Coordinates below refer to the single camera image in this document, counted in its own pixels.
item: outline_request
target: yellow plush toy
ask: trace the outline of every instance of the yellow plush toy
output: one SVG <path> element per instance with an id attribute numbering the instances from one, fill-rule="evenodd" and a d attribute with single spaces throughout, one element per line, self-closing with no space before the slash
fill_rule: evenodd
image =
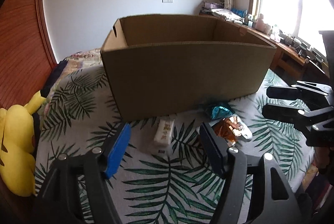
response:
<path id="1" fill-rule="evenodd" d="M 32 114 L 44 100 L 38 91 L 25 106 L 0 109 L 0 175 L 8 189 L 22 197 L 35 193 Z"/>

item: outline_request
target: patterned quilt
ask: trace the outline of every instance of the patterned quilt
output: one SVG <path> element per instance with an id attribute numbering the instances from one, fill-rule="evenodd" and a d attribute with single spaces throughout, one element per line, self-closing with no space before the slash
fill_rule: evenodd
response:
<path id="1" fill-rule="evenodd" d="M 308 110 L 302 101 L 269 99 L 269 85 L 287 86 L 268 70 L 257 93 L 230 101 L 229 104 L 253 132 L 249 143 L 237 146 L 246 154 L 261 156 L 270 152 L 295 191 L 310 166 L 313 148 L 291 124 L 263 118 L 267 103 L 288 104 Z M 44 119 L 36 159 L 36 192 L 60 154 L 69 157 L 101 146 L 113 135 L 121 117 L 100 62 L 63 77 L 48 97 L 42 110 Z M 130 144 L 118 172 L 109 180 L 108 189 L 123 223 L 209 223 L 220 198 L 224 180 L 211 170 L 199 144 L 196 127 L 208 118 L 202 111 L 174 114 L 172 154 L 158 157 L 146 147 L 157 130 L 159 117 L 131 123 Z M 82 211 L 92 223 L 84 177 L 78 178 Z M 247 177 L 239 222 L 246 220 L 252 190 Z"/>

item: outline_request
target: cardboard box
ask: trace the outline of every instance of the cardboard box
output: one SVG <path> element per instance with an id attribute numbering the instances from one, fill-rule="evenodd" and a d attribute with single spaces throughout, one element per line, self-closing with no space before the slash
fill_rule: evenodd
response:
<path id="1" fill-rule="evenodd" d="M 206 16 L 118 19 L 101 49 L 124 121 L 162 116 L 258 90 L 276 47 Z"/>

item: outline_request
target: metal screw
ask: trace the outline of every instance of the metal screw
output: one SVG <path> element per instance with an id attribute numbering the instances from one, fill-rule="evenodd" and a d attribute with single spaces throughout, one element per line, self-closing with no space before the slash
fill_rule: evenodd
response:
<path id="1" fill-rule="evenodd" d="M 95 147 L 91 150 L 94 154 L 99 154 L 102 152 L 102 149 L 100 147 Z"/>
<path id="2" fill-rule="evenodd" d="M 61 161 L 66 160 L 66 158 L 67 158 L 67 155 L 64 154 L 64 153 L 62 153 L 61 155 L 58 156 L 58 159 L 61 160 Z"/>
<path id="3" fill-rule="evenodd" d="M 229 150 L 230 153 L 234 153 L 234 154 L 239 152 L 239 150 L 236 147 L 230 147 L 230 148 L 228 148 L 228 150 Z"/>
<path id="4" fill-rule="evenodd" d="M 269 152 L 265 153 L 264 157 L 265 157 L 265 159 L 267 159 L 269 161 L 273 159 L 273 156 Z"/>

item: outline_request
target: bed sheet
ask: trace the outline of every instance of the bed sheet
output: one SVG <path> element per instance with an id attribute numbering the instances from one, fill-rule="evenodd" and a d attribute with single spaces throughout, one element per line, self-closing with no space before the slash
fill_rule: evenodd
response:
<path id="1" fill-rule="evenodd" d="M 291 188 L 298 189 L 308 169 L 313 149 L 291 124 L 264 119 L 266 103 L 298 106 L 302 101 L 269 99 L 269 85 L 287 86 L 268 70 L 257 93 L 230 101 L 229 104 L 253 132 L 249 143 L 239 142 L 246 154 L 274 155 Z M 118 172 L 109 180 L 108 189 L 123 223 L 209 223 L 223 188 L 199 145 L 196 127 L 208 118 L 200 110 L 171 115 L 175 118 L 170 157 L 157 157 L 146 151 L 153 139 L 159 118 L 131 123 L 132 135 Z M 52 161 L 60 154 L 69 157 L 101 146 L 113 135 L 120 122 L 103 65 L 77 70 L 64 77 L 49 99 L 43 121 L 36 159 L 36 192 L 46 177 Z M 87 201 L 84 178 L 78 181 L 85 220 L 92 216 Z M 246 220 L 252 190 L 252 176 L 247 177 L 240 223 Z"/>

